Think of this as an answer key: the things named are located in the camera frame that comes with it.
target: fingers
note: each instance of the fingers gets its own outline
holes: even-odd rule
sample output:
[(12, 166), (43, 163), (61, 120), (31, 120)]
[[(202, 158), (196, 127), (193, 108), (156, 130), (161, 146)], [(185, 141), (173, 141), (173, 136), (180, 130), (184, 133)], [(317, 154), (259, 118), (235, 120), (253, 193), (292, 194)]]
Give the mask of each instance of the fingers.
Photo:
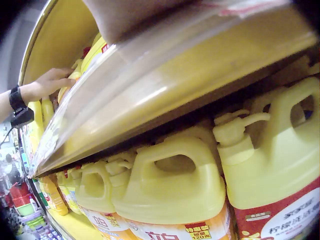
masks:
[(76, 80), (72, 78), (62, 78), (54, 80), (53, 82), (55, 89), (60, 89), (63, 87), (72, 87), (76, 83)]
[(52, 80), (68, 77), (74, 70), (72, 68), (52, 68), (49, 72)]

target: store shelf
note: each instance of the store shelf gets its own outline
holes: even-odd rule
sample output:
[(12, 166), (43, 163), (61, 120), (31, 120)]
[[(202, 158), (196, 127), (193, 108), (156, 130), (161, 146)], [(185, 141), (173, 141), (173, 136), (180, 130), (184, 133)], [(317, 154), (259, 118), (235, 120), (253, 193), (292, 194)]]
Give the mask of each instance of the store shelf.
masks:
[[(207, 24), (219, 18), (212, 16)], [(207, 37), (133, 82), (126, 80), (145, 66), (133, 65), (122, 79), (109, 82), (108, 71), (113, 66), (108, 60), (114, 55), (123, 57), (121, 51), (109, 49), (109, 56), (86, 73), (65, 105), (63, 134), (67, 138), (59, 138), (52, 156), (39, 158), (41, 164), (34, 176), (114, 146), (236, 91), (245, 84), (233, 85), (235, 80), (316, 42), (307, 23), (288, 6)], [(220, 92), (219, 88), (227, 84), (228, 91)], [(198, 101), (209, 93), (209, 98)]]
[(61, 216), (52, 209), (48, 209), (47, 213), (50, 222), (67, 240), (102, 240), (99, 231), (93, 227), (84, 215), (71, 212), (65, 216)]

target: yellow bottle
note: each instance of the yellow bottle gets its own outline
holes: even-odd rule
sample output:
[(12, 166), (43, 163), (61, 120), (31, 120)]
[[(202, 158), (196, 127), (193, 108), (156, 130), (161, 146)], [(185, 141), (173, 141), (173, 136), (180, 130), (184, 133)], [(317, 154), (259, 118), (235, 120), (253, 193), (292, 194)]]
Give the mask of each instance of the yellow bottle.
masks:
[[(192, 164), (165, 170), (156, 164), (179, 155)], [(199, 138), (169, 137), (140, 149), (131, 176), (111, 164), (116, 163), (106, 168), (113, 204), (139, 240), (234, 239), (224, 181), (210, 148)]]
[(49, 97), (42, 98), (41, 110), (42, 110), (43, 128), (46, 129), (53, 116), (53, 106)]
[(91, 47), (93, 47), (100, 38), (101, 38), (101, 33), (98, 32), (98, 34), (94, 37)]
[(58, 179), (58, 187), (60, 188), (61, 193), (63, 194), (64, 199), (66, 200), (69, 208), (75, 212), (76, 214), (81, 215), (81, 211), (77, 206), (76, 200), (73, 195), (70, 193), (69, 189), (67, 188), (67, 182), (72, 182), (71, 178), (66, 178), (64, 172), (57, 173)]
[(67, 174), (68, 174), (68, 178), (66, 179), (65, 186), (67, 187), (70, 194), (72, 195), (72, 198), (76, 203), (81, 214), (85, 215), (84, 211), (81, 209), (81, 207), (78, 204), (78, 201), (76, 199), (76, 194), (75, 194), (76, 186), (79, 185), (79, 183), (81, 182), (81, 176), (82, 176), (81, 167), (79, 166), (79, 167), (68, 169)]
[[(293, 127), (292, 107), (312, 95), (314, 111)], [(277, 95), (269, 113), (234, 118), (213, 133), (242, 240), (285, 240), (308, 232), (319, 214), (319, 80)], [(245, 126), (268, 120), (257, 149)]]
[(88, 54), (84, 57), (82, 65), (81, 65), (81, 73), (84, 74), (85, 71), (90, 69), (96, 62), (96, 60), (108, 49), (108, 45), (105, 40), (101, 37), (101, 34), (95, 37), (93, 41), (93, 45), (88, 52)]
[(64, 204), (56, 185), (52, 182), (49, 176), (40, 178), (40, 188), (46, 193), (46, 200), (51, 209), (57, 211), (61, 216), (68, 214), (68, 208)]
[(111, 202), (110, 174), (106, 171), (106, 162), (99, 161), (83, 165), (82, 178), (76, 186), (76, 199), (87, 218), (104, 238), (135, 240), (128, 224), (116, 212)]
[[(71, 67), (74, 69), (74, 71), (70, 74), (68, 78), (75, 79), (78, 81), (78, 79), (81, 77), (81, 64), (82, 64), (82, 59), (78, 59), (73, 66)], [(58, 93), (58, 103), (61, 104), (63, 101), (64, 97), (67, 95), (67, 93), (70, 91), (71, 87), (64, 87), (61, 88), (59, 93)]]
[(41, 103), (40, 101), (29, 102), (28, 107), (34, 112), (34, 121), (28, 124), (28, 132), (31, 142), (31, 148), (33, 153), (35, 153), (44, 132)]
[[(244, 107), (250, 110), (250, 114), (265, 112), (265, 108), (271, 104), (272, 100), (285, 90), (285, 87), (279, 87), (254, 99), (249, 99), (244, 103)], [(290, 118), (293, 127), (298, 126), (306, 120), (303, 109), (299, 103), (292, 107)], [(250, 135), (254, 147), (257, 146), (259, 136), (266, 124), (265, 121), (258, 121), (246, 127), (246, 132)]]

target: orange label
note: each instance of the orange label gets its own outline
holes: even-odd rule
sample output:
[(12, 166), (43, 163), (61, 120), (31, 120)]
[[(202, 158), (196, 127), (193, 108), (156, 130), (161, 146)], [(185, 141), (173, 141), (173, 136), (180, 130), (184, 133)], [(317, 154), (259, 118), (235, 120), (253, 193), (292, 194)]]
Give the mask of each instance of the orange label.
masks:
[(208, 220), (187, 224), (159, 225), (126, 219), (129, 228), (139, 240), (231, 240), (234, 239), (230, 214), (226, 205), (220, 213)]
[(126, 221), (117, 213), (96, 212), (82, 208), (93, 226), (106, 240), (136, 240)]

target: hand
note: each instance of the hand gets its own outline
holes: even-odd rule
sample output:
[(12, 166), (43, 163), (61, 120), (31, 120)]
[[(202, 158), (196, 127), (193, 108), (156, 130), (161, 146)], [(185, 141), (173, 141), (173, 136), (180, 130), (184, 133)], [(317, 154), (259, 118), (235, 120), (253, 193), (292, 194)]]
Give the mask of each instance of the hand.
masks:
[(43, 74), (34, 82), (21, 86), (20, 92), (23, 101), (27, 105), (29, 102), (38, 101), (43, 97), (48, 97), (63, 87), (72, 87), (76, 80), (66, 78), (73, 72), (69, 68), (53, 68)]

